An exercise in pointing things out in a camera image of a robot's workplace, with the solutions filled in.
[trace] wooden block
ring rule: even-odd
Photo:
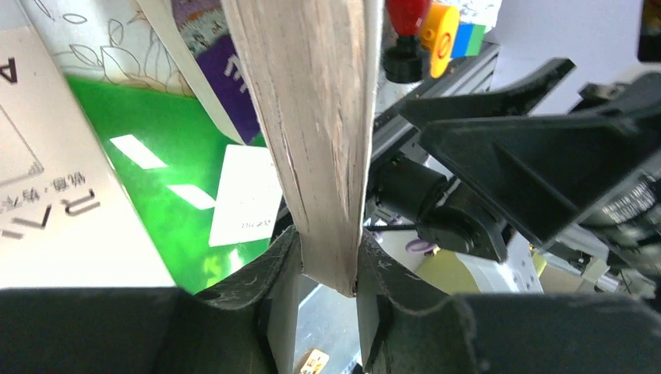
[[[223,0],[302,239],[304,272],[355,294],[382,0]]]

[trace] purple book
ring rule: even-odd
[[[243,81],[220,0],[172,0],[179,32],[218,100],[244,142],[260,132],[260,124]]]

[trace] wall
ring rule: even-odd
[[[574,72],[533,113],[564,113],[587,82],[611,83],[637,63],[640,0],[503,0],[487,36],[502,46],[492,89],[568,57]]]

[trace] white card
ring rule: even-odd
[[[209,246],[270,238],[281,200],[282,188],[269,150],[227,146]]]

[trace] green surface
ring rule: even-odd
[[[486,26],[473,25],[473,31],[471,33],[471,37],[469,38],[470,42],[468,44],[468,48],[466,48],[467,56],[479,55],[479,51],[482,48],[482,41],[484,41],[485,31],[486,31]]]
[[[194,185],[216,198],[225,147],[197,99],[67,78],[175,282],[196,293],[266,251],[269,239],[208,245],[214,209],[199,210],[168,185]],[[143,169],[111,139],[135,136],[167,167]],[[264,146],[259,136],[253,145]]]

